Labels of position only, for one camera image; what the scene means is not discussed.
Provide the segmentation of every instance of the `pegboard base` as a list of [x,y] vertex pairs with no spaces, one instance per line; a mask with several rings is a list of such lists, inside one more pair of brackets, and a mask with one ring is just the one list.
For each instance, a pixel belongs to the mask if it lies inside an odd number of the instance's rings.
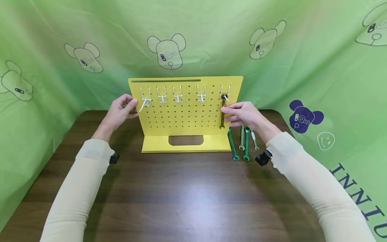
[[203,135],[201,145],[175,146],[169,143],[169,136],[145,136],[142,153],[188,153],[231,151],[228,136]]

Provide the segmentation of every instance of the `white hook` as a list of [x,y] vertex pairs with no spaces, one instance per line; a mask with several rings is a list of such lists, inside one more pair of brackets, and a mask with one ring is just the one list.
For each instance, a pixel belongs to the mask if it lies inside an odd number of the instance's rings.
[[156,87],[156,88],[157,88],[157,98],[159,99],[159,102],[160,103],[166,103],[167,102],[167,88],[164,87],[165,95],[160,95],[159,87]]
[[[228,85],[227,96],[225,97],[225,98],[226,98],[226,101],[230,101],[230,100],[228,99],[228,97],[230,96],[230,88],[231,88],[231,85]],[[220,96],[219,96],[219,101],[222,101],[222,94],[223,94],[223,85],[220,86]]]
[[205,85],[204,85],[204,94],[199,93],[199,86],[196,86],[196,90],[197,90],[197,100],[199,102],[204,102],[205,101]]
[[140,90],[141,90],[141,100],[142,100],[142,106],[139,110],[139,112],[141,112],[141,110],[143,109],[143,107],[149,107],[151,105],[151,87],[148,87],[149,89],[149,98],[145,98],[144,97],[144,93],[142,92],[142,87],[140,87]]
[[183,91],[182,91],[182,86],[180,86],[180,95],[176,94],[175,92],[175,86],[172,86],[173,89],[173,96],[175,97],[175,101],[178,103],[181,103],[183,101]]

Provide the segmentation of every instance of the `wrench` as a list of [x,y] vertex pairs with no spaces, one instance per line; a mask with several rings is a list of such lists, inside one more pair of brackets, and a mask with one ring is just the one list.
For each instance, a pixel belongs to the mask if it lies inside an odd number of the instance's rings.
[[[227,94],[222,94],[222,107],[226,106]],[[224,128],[224,113],[222,112],[221,122],[219,128]]]
[[242,149],[242,151],[245,150],[245,125],[244,124],[241,127],[241,144],[239,145],[239,149]]
[[250,161],[250,156],[248,156],[248,137],[249,137],[249,133],[250,133],[250,128],[249,127],[245,127],[245,155],[243,156],[243,160],[245,160],[245,158],[247,159],[247,162]]
[[258,147],[258,145],[257,145],[257,141],[256,141],[256,139],[255,139],[255,134],[254,134],[254,131],[253,131],[253,130],[251,130],[251,137],[253,138],[254,149],[255,149],[255,150],[258,150],[259,147]]
[[234,161],[236,161],[237,159],[239,160],[239,156],[236,154],[233,136],[231,135],[231,128],[228,129],[228,138],[230,139],[231,150],[233,152],[233,160]]

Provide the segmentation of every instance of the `purple bear print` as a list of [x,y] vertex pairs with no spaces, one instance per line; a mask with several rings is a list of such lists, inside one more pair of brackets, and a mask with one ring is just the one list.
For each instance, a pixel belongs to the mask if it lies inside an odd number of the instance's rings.
[[309,124],[320,124],[324,119],[324,114],[320,111],[310,111],[304,107],[300,100],[294,100],[289,105],[294,111],[290,116],[289,122],[292,129],[297,133],[303,134],[308,130]]

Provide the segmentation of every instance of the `yellow pegboard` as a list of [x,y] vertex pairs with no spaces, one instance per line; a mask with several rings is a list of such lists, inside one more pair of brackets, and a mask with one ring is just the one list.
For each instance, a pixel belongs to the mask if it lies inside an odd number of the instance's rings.
[[[235,103],[242,76],[129,78],[132,96],[144,131],[143,153],[230,151],[229,122],[220,129],[221,94]],[[172,146],[169,136],[203,135],[196,146]]]

